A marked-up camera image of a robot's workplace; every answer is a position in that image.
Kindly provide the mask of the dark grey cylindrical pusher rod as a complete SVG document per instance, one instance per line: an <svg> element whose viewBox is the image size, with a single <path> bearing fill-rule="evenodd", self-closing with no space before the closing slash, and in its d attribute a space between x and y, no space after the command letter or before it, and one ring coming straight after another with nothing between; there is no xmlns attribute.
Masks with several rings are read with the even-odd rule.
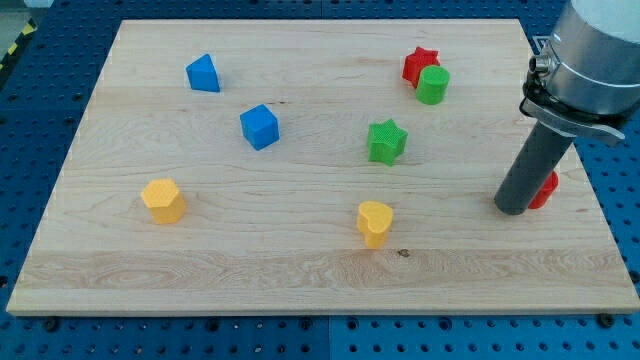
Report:
<svg viewBox="0 0 640 360"><path fill-rule="evenodd" d="M537 122L500 185L494 202L507 215L522 214L574 142Z"/></svg>

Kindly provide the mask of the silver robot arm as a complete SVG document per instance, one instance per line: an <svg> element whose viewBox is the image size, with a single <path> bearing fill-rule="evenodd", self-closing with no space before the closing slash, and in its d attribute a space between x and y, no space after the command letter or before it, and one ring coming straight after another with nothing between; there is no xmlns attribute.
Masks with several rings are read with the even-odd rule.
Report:
<svg viewBox="0 0 640 360"><path fill-rule="evenodd" d="M569 0L531 57L520 104L536 124L494 202L523 213L578 137L615 146L639 108L639 4Z"/></svg>

